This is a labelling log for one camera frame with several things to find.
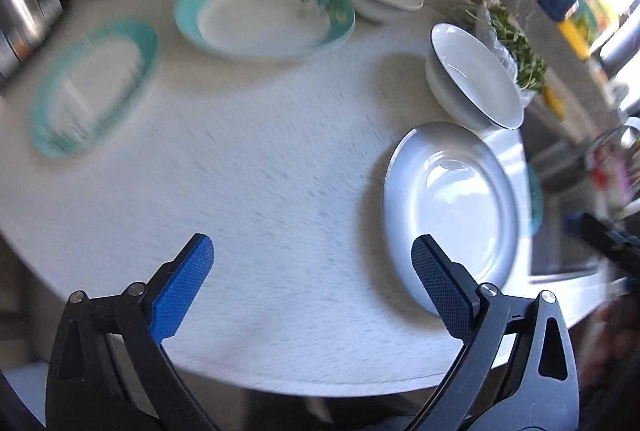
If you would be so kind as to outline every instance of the white table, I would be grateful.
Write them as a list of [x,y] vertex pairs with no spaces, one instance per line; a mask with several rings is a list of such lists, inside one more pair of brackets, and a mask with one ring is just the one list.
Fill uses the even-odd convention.
[[[233,62],[178,32],[175,0],[75,0],[0,109],[0,229],[55,292],[113,295],[146,281],[193,233],[215,264],[177,335],[179,367],[255,389],[378,395],[434,385],[460,347],[404,292],[382,240],[388,158],[411,128],[449,120],[424,77],[430,28],[464,0],[425,0],[407,20],[358,22],[343,48],[299,63]],[[151,95],[91,153],[52,162],[28,116],[51,61],[126,14],[162,43]],[[517,132],[487,140],[518,201],[520,241],[505,292],[531,285],[529,193]],[[600,284],[552,289],[571,324]],[[589,302],[578,303],[575,293]],[[503,363],[509,343],[500,351]]]

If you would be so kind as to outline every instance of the sink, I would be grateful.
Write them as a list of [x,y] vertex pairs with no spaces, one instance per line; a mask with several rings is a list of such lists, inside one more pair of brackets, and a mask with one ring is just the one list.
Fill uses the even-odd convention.
[[527,162],[533,166],[543,195],[543,219],[531,241],[530,281],[548,283],[598,271],[598,254],[564,230],[568,214],[580,210],[606,216],[606,201],[582,165],[579,148],[559,137],[533,113],[520,129]]

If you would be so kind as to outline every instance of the round table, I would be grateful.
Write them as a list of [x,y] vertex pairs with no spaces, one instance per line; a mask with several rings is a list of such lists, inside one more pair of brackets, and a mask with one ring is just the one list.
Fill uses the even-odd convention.
[[[210,236],[215,264],[164,342],[177,366],[201,375],[333,397],[437,384],[460,342],[404,292],[380,223],[396,144],[424,122],[451,122],[429,90],[424,55],[441,12],[464,0],[425,2],[386,26],[358,21],[328,55],[258,63],[190,45],[174,23],[175,0],[75,0],[4,93],[2,233],[65,298],[120,293],[194,233]],[[91,152],[47,160],[28,131],[35,90],[69,43],[123,14],[159,33],[152,93]],[[522,262],[522,144],[507,131],[487,142],[516,192]]]

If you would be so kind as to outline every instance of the screw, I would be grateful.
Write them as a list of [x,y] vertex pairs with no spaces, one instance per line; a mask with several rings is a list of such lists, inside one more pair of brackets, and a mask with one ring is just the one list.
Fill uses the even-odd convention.
[[493,297],[498,293],[498,288],[491,283],[482,283],[480,285],[480,290],[486,296]]
[[82,293],[82,290],[76,290],[69,296],[69,302],[73,304],[79,303],[82,301],[83,297],[84,294]]
[[542,297],[542,299],[544,299],[547,303],[555,303],[556,302],[556,296],[553,292],[549,292],[549,290],[542,290],[542,293],[540,294],[540,296]]
[[145,284],[144,283],[131,283],[127,287],[127,294],[129,294],[130,296],[133,296],[133,297],[139,296],[144,291],[145,291]]

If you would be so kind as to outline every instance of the blue gripper pad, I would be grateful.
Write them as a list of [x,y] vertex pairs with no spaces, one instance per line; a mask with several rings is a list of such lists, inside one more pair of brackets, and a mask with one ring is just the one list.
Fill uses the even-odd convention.
[[186,255],[178,264],[177,270],[171,274],[151,305],[149,329],[158,345],[163,339],[172,337],[178,331],[213,265],[213,243],[204,234],[194,235],[183,252],[186,252]]
[[468,342],[480,309],[478,284],[460,263],[453,263],[433,237],[419,236],[411,263],[451,337]]

